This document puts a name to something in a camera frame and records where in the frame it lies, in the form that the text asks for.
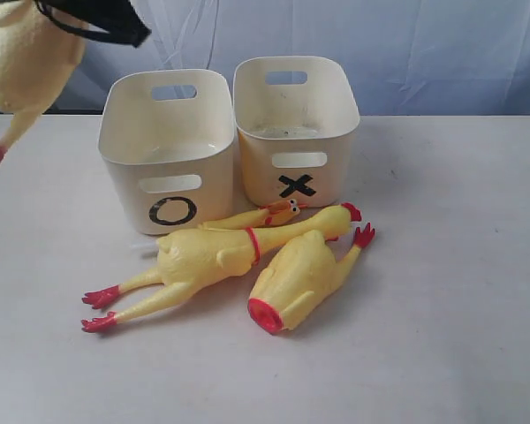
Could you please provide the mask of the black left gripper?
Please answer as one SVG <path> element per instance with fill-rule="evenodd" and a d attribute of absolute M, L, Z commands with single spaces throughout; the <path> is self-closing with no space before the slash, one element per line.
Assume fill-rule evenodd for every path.
<path fill-rule="evenodd" d="M 152 33 L 130 1 L 34 1 L 34 4 L 59 29 L 93 42 L 138 48 Z M 100 31 L 66 24 L 55 12 L 63 12 L 79 22 L 100 28 Z"/>

